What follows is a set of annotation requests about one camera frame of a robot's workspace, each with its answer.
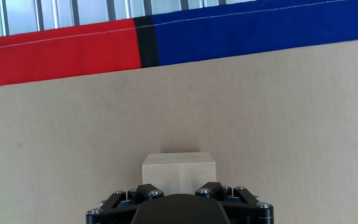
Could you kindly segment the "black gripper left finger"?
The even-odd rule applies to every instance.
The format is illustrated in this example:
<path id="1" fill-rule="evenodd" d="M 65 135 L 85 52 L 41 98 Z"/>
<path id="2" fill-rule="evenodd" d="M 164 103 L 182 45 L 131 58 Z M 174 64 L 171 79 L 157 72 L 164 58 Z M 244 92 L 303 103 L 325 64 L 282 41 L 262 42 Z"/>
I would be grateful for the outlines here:
<path id="1" fill-rule="evenodd" d="M 152 184 L 138 185 L 127 192 L 115 191 L 98 208 L 85 213 L 86 224 L 130 224 L 142 203 L 163 196 Z"/>

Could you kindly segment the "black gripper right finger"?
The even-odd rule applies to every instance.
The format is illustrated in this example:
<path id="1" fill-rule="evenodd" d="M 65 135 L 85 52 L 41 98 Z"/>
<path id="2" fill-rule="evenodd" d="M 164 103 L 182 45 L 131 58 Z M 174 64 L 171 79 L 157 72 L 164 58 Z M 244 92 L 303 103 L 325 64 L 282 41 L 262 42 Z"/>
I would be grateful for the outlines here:
<path id="1" fill-rule="evenodd" d="M 261 202 L 243 186 L 232 188 L 220 182 L 207 182 L 195 195 L 216 202 L 228 223 L 274 224 L 273 205 Z"/>

